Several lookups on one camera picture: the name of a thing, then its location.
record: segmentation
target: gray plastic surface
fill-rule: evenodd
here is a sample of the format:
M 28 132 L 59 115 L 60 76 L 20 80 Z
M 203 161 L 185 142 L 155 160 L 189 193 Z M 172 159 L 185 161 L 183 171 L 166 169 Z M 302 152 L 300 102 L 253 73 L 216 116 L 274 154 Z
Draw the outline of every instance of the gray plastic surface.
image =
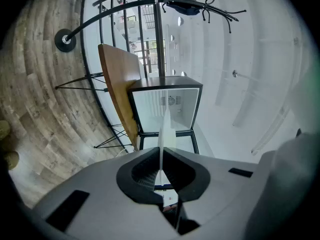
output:
M 35 207 L 46 219 L 74 190 L 90 195 L 66 230 L 81 240 L 173 239 L 179 234 L 156 205 L 138 204 L 118 187 L 120 166 L 152 148 L 94 163 L 49 192 Z
M 233 201 L 240 193 L 245 184 L 254 182 L 254 177 L 243 177 L 228 172 L 231 168 L 242 169 L 253 172 L 257 168 L 255 163 L 229 161 L 217 158 L 211 158 L 203 155 L 195 155 L 180 149 L 170 148 L 172 151 L 178 152 L 179 155 L 186 157 L 196 163 L 203 165 L 210 172 L 210 183 L 206 191 L 198 200 L 183 203 L 183 207 L 190 220 L 196 221 L 203 225 L 212 219 L 219 212 L 225 209 L 231 201 Z M 261 160 L 263 167 L 270 168 L 270 162 L 265 159 Z
M 320 166 L 319 137 L 302 134 L 277 151 L 265 153 L 252 181 L 235 199 L 183 239 L 256 240 L 274 233 L 297 209 L 313 183 Z

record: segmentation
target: white wall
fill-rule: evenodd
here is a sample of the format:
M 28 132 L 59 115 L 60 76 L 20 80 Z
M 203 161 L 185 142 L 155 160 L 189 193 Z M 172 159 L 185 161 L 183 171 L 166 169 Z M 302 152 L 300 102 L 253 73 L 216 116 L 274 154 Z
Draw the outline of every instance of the white wall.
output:
M 207 13 L 205 22 L 201 13 L 162 13 L 162 24 L 175 37 L 169 43 L 170 69 L 203 84 L 196 123 L 205 152 L 208 144 L 217 158 L 257 163 L 264 152 L 296 136 L 300 125 L 287 99 L 314 51 L 287 0 L 216 0 L 214 6 L 247 12 L 234 15 L 239 22 L 230 23 L 231 34 L 217 14 L 211 13 L 208 24 Z M 233 70 L 244 77 L 234 78 Z
M 149 29 L 143 29 L 143 40 L 156 40 L 156 32 L 154 28 Z M 131 29 L 128 29 L 128 37 L 130 42 L 139 42 L 138 38 L 140 37 L 140 30 L 139 30 L 139 21 L 136 21 L 135 27 L 134 27 L 134 33 L 131 31 Z

